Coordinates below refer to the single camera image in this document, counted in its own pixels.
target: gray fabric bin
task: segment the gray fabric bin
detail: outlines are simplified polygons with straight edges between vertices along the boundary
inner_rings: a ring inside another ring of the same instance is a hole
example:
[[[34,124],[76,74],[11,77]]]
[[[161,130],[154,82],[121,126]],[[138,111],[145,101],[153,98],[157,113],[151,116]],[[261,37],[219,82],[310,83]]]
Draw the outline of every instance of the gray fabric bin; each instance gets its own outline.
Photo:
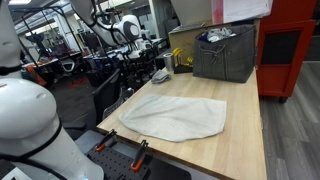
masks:
[[[255,26],[233,26],[236,36],[214,43],[195,37],[193,76],[245,83],[256,63]]]

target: white towel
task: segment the white towel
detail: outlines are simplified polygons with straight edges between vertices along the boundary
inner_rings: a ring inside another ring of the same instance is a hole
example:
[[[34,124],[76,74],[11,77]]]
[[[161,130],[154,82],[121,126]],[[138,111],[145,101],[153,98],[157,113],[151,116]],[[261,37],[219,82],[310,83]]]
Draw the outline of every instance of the white towel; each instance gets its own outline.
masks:
[[[181,142],[220,133],[226,108],[225,101],[145,95],[118,118],[143,135]]]

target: white robot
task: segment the white robot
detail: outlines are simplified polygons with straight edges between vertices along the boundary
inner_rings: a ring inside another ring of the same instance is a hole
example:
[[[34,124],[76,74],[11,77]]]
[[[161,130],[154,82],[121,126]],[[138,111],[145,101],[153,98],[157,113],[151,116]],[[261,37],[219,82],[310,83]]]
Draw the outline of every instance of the white robot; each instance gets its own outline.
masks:
[[[139,55],[142,39],[135,16],[127,15],[120,23],[104,26],[91,18],[94,1],[70,2],[79,17],[106,43],[115,46],[132,41],[138,49],[130,55]],[[20,44],[7,4],[4,0],[0,4],[0,158],[14,162],[32,179],[102,180],[102,168],[80,152],[61,126],[52,94],[21,79]],[[25,164],[35,168],[26,168]]]

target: wooden tabletop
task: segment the wooden tabletop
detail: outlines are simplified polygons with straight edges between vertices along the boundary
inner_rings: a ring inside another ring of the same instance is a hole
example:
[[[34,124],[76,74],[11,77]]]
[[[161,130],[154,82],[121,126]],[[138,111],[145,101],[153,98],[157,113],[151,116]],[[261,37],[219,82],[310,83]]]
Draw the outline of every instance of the wooden tabletop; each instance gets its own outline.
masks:
[[[224,130],[215,136],[181,143],[134,132],[121,124],[118,115],[126,112],[145,94],[205,97],[227,101]],[[133,143],[146,139],[153,152],[222,179],[266,179],[255,71],[245,84],[196,78],[192,73],[172,74],[172,80],[163,84],[148,82],[101,122],[98,129],[115,129],[120,138]]]

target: black clamp handle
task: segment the black clamp handle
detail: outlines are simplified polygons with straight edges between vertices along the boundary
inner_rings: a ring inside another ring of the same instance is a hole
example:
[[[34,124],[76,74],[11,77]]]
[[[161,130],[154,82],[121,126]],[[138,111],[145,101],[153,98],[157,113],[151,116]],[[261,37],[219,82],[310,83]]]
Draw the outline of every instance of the black clamp handle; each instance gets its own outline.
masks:
[[[148,144],[146,140],[143,140],[141,143],[140,143],[140,148],[138,150],[138,152],[136,153],[136,157],[134,158],[134,161],[132,162],[131,164],[131,169],[134,171],[134,172],[137,172],[141,165],[142,165],[142,162],[143,162],[143,159],[145,157],[145,152],[146,152],[146,148],[148,147]]]
[[[114,129],[112,129],[109,132],[109,134],[104,136],[103,139],[97,144],[96,151],[98,152],[102,151],[106,147],[105,142],[107,142],[111,138],[112,138],[112,142],[108,146],[112,147],[113,145],[115,145],[117,143],[116,135],[117,135],[117,132]]]

